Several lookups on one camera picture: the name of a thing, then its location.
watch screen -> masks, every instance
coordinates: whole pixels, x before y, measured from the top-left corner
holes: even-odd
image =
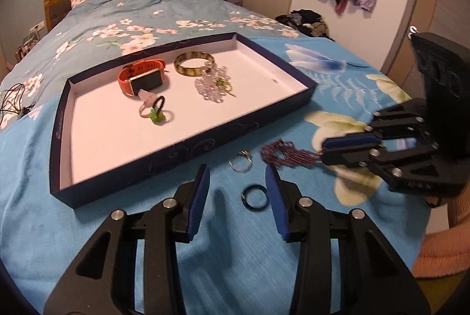
[[[137,95],[140,90],[150,91],[154,88],[160,87],[163,84],[162,74],[160,71],[152,72],[151,74],[131,81],[131,83],[134,94]]]

metal bolt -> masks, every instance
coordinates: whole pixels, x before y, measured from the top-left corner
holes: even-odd
[[[374,157],[379,157],[379,156],[380,156],[380,152],[377,151],[377,149],[371,149],[371,150],[369,151],[369,154],[370,154],[371,156],[374,156]]]
[[[399,168],[393,168],[393,169],[392,169],[392,174],[393,174],[395,177],[401,177],[401,175],[403,174],[403,172],[402,172],[401,169],[399,169]]]
[[[178,202],[174,198],[167,198],[163,201],[163,207],[170,209],[174,208]]]
[[[123,217],[124,217],[124,212],[122,210],[115,210],[114,212],[111,213],[111,218],[114,221],[119,221]]]
[[[354,209],[352,212],[353,217],[357,220],[361,220],[366,216],[366,213],[364,213],[361,209]]]
[[[313,200],[309,197],[302,197],[299,201],[298,204],[302,206],[303,208],[309,208],[310,206],[313,205]]]

blue blanket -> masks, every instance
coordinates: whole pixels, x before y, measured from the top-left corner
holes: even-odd
[[[76,211],[49,194],[53,119],[67,77],[125,51],[234,29],[252,37],[271,35],[254,40],[318,82],[311,103],[199,159]],[[264,184],[259,148],[283,138],[298,148],[319,149],[326,137],[361,131],[372,112],[407,96],[336,43],[286,35],[297,33],[217,0],[91,0],[74,9],[15,67],[2,89],[26,83],[23,97],[13,99],[22,99],[23,105],[36,102],[36,108],[18,121],[10,116],[8,128],[0,133],[0,258],[38,311],[43,311],[62,273],[111,211],[148,210],[172,196],[183,181],[194,179],[198,166],[206,163],[211,189],[199,233],[191,244],[177,246],[187,313],[288,313],[298,245],[282,241],[270,210],[249,212],[240,200],[244,187]],[[253,168],[246,174],[235,173],[227,163],[241,149],[253,154]],[[424,200],[391,193],[382,180],[363,170],[281,168],[280,175],[327,209],[365,210],[406,265],[413,265],[429,215]],[[335,243],[332,247],[332,310],[337,310],[338,249]],[[135,286],[139,311],[142,257],[140,244]]]

